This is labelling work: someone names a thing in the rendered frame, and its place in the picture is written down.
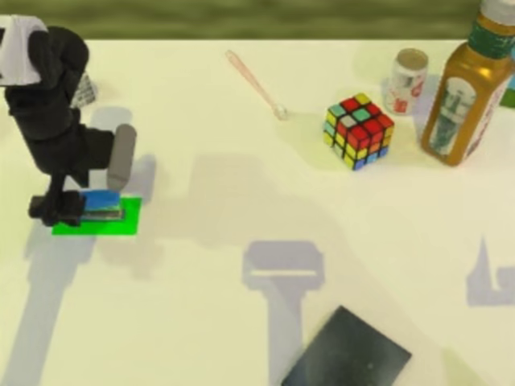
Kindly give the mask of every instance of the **toothbrush handle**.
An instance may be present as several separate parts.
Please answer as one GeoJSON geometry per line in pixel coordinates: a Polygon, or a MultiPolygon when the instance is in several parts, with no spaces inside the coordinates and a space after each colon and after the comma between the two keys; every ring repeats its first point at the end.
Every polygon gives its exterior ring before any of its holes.
{"type": "Polygon", "coordinates": [[[262,96],[262,98],[270,105],[272,109],[275,109],[275,102],[270,98],[265,89],[259,84],[258,80],[252,74],[247,66],[241,61],[241,59],[231,50],[225,52],[225,56],[229,62],[243,75],[243,77],[250,83],[250,85],[262,96]]]}

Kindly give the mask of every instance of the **can top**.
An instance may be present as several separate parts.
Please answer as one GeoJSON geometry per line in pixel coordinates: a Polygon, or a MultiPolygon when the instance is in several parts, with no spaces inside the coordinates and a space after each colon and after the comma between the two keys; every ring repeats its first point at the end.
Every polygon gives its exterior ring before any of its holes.
{"type": "Polygon", "coordinates": [[[482,0],[481,14],[503,26],[515,26],[515,0],[482,0]]]}
{"type": "Polygon", "coordinates": [[[397,62],[412,71],[421,71],[429,62],[427,55],[416,48],[405,48],[397,54],[397,62]]]}

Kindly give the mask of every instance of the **black square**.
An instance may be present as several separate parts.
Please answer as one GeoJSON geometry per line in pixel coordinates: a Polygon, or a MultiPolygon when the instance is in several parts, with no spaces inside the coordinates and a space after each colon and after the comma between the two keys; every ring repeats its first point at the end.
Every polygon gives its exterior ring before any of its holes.
{"type": "Polygon", "coordinates": [[[282,386],[391,386],[411,354],[340,306],[282,386]]]}

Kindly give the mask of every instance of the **white table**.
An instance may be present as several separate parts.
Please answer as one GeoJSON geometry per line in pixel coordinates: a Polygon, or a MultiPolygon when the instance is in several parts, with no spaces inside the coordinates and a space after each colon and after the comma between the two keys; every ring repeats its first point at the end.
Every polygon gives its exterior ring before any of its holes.
{"type": "Polygon", "coordinates": [[[129,109],[143,157],[136,175],[152,156],[157,165],[138,236],[94,244],[33,229],[27,205],[47,178],[2,104],[4,386],[263,386],[298,354],[269,345],[267,298],[280,305],[271,329],[286,339],[297,323],[305,343],[348,307],[413,353],[398,385],[446,384],[444,348],[490,386],[514,385],[515,308],[470,307],[466,276],[482,237],[492,275],[515,265],[515,113],[499,110],[455,169],[418,150],[409,117],[395,118],[388,157],[359,172],[321,138],[312,144],[329,105],[358,91],[381,104],[400,48],[426,50],[438,74],[456,44],[91,42],[101,95],[84,121],[106,106],[129,109]],[[293,113],[288,122],[228,64],[228,48],[293,113]],[[324,283],[303,298],[300,320],[280,294],[242,281],[245,251],[268,240],[306,240],[323,254],[324,283]]]}

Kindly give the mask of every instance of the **bottle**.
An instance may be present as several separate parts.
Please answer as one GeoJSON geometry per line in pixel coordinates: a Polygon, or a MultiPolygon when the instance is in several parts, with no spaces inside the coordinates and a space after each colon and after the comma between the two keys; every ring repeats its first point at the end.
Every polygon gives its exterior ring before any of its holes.
{"type": "Polygon", "coordinates": [[[515,0],[483,0],[468,41],[443,71],[422,134],[428,154],[457,166],[477,148],[515,72],[514,44],[515,0]]]}
{"type": "MultiPolygon", "coordinates": [[[[512,59],[515,60],[515,47],[512,50],[512,59]]],[[[508,84],[508,89],[502,98],[501,106],[515,108],[515,75],[508,84]]]]}

